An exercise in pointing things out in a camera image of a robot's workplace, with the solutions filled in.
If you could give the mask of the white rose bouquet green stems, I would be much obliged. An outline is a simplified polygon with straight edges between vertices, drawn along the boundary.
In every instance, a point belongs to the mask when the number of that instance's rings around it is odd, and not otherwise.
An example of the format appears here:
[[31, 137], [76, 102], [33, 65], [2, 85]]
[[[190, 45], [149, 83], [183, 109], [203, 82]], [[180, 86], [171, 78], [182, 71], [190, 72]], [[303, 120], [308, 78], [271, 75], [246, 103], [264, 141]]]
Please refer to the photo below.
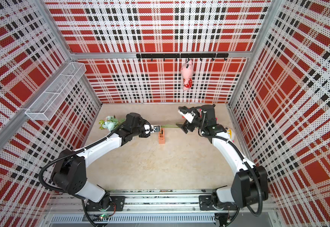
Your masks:
[[[113, 131], [119, 128], [119, 126], [125, 122], [126, 118], [124, 119], [117, 119], [115, 116], [107, 116], [104, 120], [100, 120], [100, 129], [104, 130], [107, 129], [109, 131]], [[178, 128], [175, 124], [166, 124], [161, 125], [161, 128]]]

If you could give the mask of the orange tape dispenser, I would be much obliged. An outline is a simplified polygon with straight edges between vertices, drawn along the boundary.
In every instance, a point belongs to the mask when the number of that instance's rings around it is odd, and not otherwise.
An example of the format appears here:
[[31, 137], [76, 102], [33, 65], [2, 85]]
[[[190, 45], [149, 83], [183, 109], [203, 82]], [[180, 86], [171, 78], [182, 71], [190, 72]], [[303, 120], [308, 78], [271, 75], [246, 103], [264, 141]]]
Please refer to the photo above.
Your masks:
[[158, 141], [159, 144], [165, 144], [165, 132], [163, 128], [161, 128], [158, 133]]

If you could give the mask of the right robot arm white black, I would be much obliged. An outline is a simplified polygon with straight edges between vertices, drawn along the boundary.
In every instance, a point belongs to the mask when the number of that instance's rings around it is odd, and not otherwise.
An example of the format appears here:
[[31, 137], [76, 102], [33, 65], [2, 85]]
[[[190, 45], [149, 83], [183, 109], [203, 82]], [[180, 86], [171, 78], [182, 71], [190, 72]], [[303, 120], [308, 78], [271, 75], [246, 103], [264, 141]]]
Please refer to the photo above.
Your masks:
[[233, 172], [231, 186], [214, 189], [209, 202], [216, 210], [233, 204], [237, 208], [247, 208], [256, 217], [263, 210], [263, 202], [269, 197], [267, 171], [262, 166], [255, 165], [233, 142], [227, 129], [218, 124], [215, 105], [201, 107], [179, 107], [179, 114], [185, 122], [179, 125], [185, 133], [198, 130], [202, 138], [219, 150]]

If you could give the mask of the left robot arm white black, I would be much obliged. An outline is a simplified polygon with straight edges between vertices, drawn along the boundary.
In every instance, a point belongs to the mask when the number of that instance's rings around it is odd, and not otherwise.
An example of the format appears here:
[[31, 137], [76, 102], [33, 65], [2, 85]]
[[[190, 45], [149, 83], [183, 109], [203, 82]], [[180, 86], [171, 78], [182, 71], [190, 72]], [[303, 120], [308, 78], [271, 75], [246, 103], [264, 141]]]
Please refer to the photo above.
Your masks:
[[83, 203], [92, 202], [106, 210], [113, 204], [110, 192], [90, 182], [87, 176], [89, 166], [134, 137], [148, 138], [160, 130], [161, 126], [151, 125], [140, 114], [129, 113], [123, 123], [98, 141], [76, 150], [63, 150], [57, 159], [41, 168], [39, 182], [49, 190], [67, 193]]

